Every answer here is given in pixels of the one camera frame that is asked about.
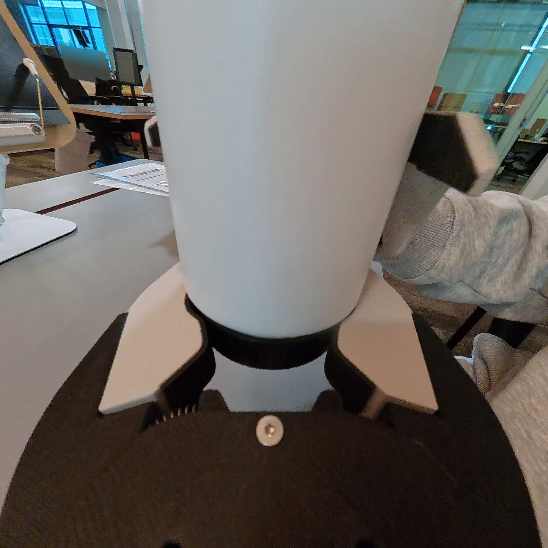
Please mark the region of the grey desk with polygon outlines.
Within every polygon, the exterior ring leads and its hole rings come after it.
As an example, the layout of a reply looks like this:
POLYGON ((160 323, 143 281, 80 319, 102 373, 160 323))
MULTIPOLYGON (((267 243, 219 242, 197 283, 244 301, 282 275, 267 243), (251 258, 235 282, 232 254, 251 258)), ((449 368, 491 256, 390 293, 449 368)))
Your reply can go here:
POLYGON ((179 258, 169 198, 96 172, 6 190, 77 231, 1 265, 1 503, 38 420, 113 320, 179 258))

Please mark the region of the person's right forearm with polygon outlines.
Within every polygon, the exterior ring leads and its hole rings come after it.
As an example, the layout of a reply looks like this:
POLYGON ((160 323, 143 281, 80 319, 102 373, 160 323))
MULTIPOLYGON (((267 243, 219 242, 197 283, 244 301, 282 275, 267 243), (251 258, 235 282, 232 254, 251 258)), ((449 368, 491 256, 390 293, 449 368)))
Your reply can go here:
POLYGON ((374 259, 425 297, 547 325, 547 196, 449 189, 399 255, 374 259))

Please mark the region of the paper sheet in plastic sleeve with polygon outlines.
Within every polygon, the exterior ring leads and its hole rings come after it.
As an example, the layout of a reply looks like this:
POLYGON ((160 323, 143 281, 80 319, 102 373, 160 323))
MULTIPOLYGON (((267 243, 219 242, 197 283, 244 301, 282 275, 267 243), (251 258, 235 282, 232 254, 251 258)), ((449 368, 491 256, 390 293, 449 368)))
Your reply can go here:
POLYGON ((147 162, 140 165, 113 169, 98 174, 93 184, 144 194, 169 196, 166 168, 163 164, 147 162))

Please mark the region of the white bottle black cap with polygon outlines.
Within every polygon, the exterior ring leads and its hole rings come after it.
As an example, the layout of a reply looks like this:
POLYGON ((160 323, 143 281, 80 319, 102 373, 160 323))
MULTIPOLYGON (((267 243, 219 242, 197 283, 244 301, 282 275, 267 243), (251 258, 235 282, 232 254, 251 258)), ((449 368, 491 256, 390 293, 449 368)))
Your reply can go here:
POLYGON ((314 360, 356 306, 462 1, 142 1, 209 345, 314 360))

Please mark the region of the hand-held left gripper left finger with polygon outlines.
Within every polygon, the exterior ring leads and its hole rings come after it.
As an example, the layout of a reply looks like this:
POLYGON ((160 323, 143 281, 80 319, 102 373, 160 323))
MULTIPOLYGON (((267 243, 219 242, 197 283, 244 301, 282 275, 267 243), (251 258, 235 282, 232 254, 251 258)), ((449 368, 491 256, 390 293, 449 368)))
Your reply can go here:
POLYGON ((148 403, 163 413, 192 408, 214 373, 206 326, 188 300, 176 264, 129 308, 99 412, 148 403))

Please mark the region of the large paned window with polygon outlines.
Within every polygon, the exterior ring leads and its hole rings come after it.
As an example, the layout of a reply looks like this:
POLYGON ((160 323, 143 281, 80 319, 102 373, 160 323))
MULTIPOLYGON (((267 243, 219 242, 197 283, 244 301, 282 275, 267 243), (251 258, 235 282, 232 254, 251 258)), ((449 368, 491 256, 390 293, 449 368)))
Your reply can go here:
POLYGON ((21 1, 19 10, 31 41, 107 53, 100 9, 84 1, 21 1))

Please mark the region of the person's grey sweatshirt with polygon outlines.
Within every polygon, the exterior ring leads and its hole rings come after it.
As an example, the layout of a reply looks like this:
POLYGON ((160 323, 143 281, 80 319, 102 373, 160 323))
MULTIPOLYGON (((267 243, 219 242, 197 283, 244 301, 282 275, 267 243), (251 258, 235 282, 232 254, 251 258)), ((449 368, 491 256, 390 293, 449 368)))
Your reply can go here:
POLYGON ((456 358, 490 402, 522 468, 547 547, 547 347, 530 358, 492 334, 456 358))

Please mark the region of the wooden-edged office table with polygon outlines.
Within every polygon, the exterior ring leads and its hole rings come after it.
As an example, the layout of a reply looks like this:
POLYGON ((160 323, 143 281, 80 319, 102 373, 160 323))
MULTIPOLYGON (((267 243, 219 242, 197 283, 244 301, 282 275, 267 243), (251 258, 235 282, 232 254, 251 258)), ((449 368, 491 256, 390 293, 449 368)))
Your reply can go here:
POLYGON ((144 159, 148 160, 148 146, 145 138, 145 123, 155 116, 153 108, 144 106, 121 105, 69 105, 76 121, 84 126, 95 137, 95 142, 100 151, 100 156, 106 166, 118 163, 118 152, 113 139, 113 121, 127 126, 130 132, 140 136, 141 149, 144 159))

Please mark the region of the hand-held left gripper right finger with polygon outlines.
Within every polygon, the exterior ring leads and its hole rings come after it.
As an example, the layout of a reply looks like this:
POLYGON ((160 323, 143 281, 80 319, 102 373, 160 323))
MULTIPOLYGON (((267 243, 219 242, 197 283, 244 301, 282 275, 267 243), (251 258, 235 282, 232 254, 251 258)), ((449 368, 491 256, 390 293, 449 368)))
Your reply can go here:
POLYGON ((367 419, 389 404, 427 415, 439 408, 411 309, 375 270, 334 335, 325 376, 344 410, 367 419))

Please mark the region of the black monitor tan back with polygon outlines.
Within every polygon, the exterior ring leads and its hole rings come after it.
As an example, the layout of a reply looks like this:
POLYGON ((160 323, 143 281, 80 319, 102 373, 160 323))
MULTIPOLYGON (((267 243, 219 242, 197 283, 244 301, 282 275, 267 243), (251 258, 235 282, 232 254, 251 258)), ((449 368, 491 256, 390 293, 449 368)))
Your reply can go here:
POLYGON ((76 129, 62 92, 1 1, 1 154, 62 147, 76 129))

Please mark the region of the black framed grey screen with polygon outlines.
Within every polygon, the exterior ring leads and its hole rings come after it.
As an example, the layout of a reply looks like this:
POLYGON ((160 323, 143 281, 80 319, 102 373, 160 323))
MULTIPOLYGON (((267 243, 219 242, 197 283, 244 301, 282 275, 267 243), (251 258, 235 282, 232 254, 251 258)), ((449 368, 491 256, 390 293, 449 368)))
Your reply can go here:
POLYGON ((122 85, 142 86, 141 70, 136 52, 131 49, 113 48, 116 79, 122 85))

